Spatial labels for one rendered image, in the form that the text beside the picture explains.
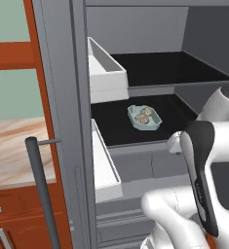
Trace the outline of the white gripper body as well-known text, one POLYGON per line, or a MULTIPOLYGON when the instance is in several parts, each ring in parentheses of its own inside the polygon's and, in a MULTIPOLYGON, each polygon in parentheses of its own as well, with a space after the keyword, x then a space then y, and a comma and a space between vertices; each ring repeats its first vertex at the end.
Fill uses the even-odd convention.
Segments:
POLYGON ((172 154, 181 154, 180 131, 175 132, 168 140, 167 147, 172 154))

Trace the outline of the pale blue tupperware container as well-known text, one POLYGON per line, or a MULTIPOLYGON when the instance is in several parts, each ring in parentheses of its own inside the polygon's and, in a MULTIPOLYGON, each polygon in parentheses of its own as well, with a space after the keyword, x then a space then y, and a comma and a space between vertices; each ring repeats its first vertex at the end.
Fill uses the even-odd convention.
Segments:
POLYGON ((140 111, 144 108, 144 107, 149 107, 146 105, 141 105, 141 106, 137 106, 137 105, 131 105, 128 108, 128 117, 130 118, 130 121, 133 125, 134 128, 138 129, 138 130, 142 130, 142 131, 154 131, 157 130, 160 126, 160 124, 162 123, 161 118, 159 117, 159 115, 157 114, 157 112, 150 107, 153 110, 153 113, 151 116, 149 116, 149 123, 148 124, 141 124, 138 123, 134 117, 137 114, 140 114, 140 111))

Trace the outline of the grey fridge drawer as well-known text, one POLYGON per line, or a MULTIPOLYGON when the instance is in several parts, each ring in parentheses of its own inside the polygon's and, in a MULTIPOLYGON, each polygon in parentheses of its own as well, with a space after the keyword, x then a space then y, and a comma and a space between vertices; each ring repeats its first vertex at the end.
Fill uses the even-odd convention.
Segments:
POLYGON ((140 209, 99 215, 96 217, 97 239, 100 248, 138 244, 151 233, 154 222, 140 209))
POLYGON ((123 182, 187 173, 183 156, 171 154, 164 144, 111 148, 109 152, 123 182))

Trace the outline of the white fridge door bin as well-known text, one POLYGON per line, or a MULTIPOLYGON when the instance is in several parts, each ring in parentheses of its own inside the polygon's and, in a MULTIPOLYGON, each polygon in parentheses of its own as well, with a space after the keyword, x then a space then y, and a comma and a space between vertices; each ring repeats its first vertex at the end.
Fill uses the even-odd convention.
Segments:
POLYGON ((123 196, 122 180, 108 152, 95 120, 92 120, 95 202, 123 196))
POLYGON ((91 102, 102 103, 129 98, 126 69, 92 37, 88 38, 91 102))

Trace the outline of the grey fridge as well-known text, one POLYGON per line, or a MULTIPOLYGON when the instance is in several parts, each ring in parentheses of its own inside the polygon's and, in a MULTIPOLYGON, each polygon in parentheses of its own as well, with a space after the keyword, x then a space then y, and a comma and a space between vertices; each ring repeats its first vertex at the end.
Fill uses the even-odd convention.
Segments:
MULTIPOLYGON (((229 6, 86 6, 87 39, 95 38, 112 55, 116 53, 187 52, 229 75, 229 6)), ((176 94, 197 115, 211 94, 229 82, 129 86, 131 97, 176 94)), ((166 141, 130 144, 121 148, 166 141)), ((123 182, 121 198, 95 204, 95 217, 139 209, 139 198, 147 190, 185 182, 186 174, 123 182)), ((98 249, 138 249, 138 243, 98 249)))

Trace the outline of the grey fridge door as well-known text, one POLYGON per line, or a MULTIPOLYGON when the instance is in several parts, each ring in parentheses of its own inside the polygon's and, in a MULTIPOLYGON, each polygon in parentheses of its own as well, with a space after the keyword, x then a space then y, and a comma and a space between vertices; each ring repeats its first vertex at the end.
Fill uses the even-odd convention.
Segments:
POLYGON ((73 249, 98 249, 86 1, 32 0, 73 249))

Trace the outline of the beige dumpling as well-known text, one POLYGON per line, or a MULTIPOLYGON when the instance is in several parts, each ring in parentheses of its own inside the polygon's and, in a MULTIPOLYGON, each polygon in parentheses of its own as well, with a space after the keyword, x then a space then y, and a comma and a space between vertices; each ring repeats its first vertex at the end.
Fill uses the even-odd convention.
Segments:
POLYGON ((153 113, 153 110, 150 108, 150 107, 144 107, 141 111, 140 111, 140 114, 143 115, 143 116, 151 116, 153 113))
POLYGON ((148 116, 145 115, 145 114, 142 114, 142 113, 137 114, 137 115, 134 117, 134 119, 135 119, 138 123, 141 123, 141 124, 143 124, 143 125, 146 125, 146 124, 149 123, 149 118, 148 118, 148 116))

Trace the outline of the orange wooden side panel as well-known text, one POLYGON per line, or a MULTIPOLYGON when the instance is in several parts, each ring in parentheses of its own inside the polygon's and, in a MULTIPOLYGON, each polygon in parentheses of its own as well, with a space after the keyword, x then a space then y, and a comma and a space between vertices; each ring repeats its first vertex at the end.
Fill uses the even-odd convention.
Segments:
POLYGON ((30 35, 30 43, 32 46, 34 56, 37 59, 37 64, 36 64, 35 69, 36 69, 39 89, 41 93, 43 111, 45 114, 46 128, 48 131, 47 145, 52 150, 52 161, 55 165, 56 182, 53 183, 52 185, 47 184, 48 191, 49 191, 54 215, 57 212, 61 212, 62 214, 65 215, 66 221, 68 222, 65 198, 64 198, 64 193, 63 193, 63 188, 62 188, 62 183, 61 183, 61 174, 60 174, 59 163, 58 163, 57 145, 56 145, 56 139, 55 139, 55 133, 54 133, 54 126, 53 126, 53 121, 52 121, 49 96, 48 96, 48 91, 47 91, 42 55, 41 55, 41 50, 40 50, 37 24, 36 24, 36 19, 34 15, 33 0, 23 0, 23 4, 24 4, 24 10, 26 14, 28 31, 30 35))

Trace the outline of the orange wooden cupboard door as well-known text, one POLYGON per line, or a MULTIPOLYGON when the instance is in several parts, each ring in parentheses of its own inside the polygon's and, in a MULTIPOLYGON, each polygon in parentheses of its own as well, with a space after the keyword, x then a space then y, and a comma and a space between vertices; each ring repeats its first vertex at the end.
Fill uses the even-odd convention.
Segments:
MULTIPOLYGON (((60 249, 72 249, 71 235, 65 215, 55 215, 60 249)), ((0 221, 0 229, 13 249, 53 249, 44 215, 0 221)), ((0 249, 6 249, 0 238, 0 249)))

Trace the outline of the orange wooden wall shelf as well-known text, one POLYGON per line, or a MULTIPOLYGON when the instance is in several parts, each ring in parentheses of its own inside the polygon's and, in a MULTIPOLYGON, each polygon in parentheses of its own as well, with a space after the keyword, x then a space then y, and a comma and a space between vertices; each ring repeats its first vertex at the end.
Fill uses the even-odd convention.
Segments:
POLYGON ((0 43, 0 70, 33 69, 36 64, 30 42, 0 43))

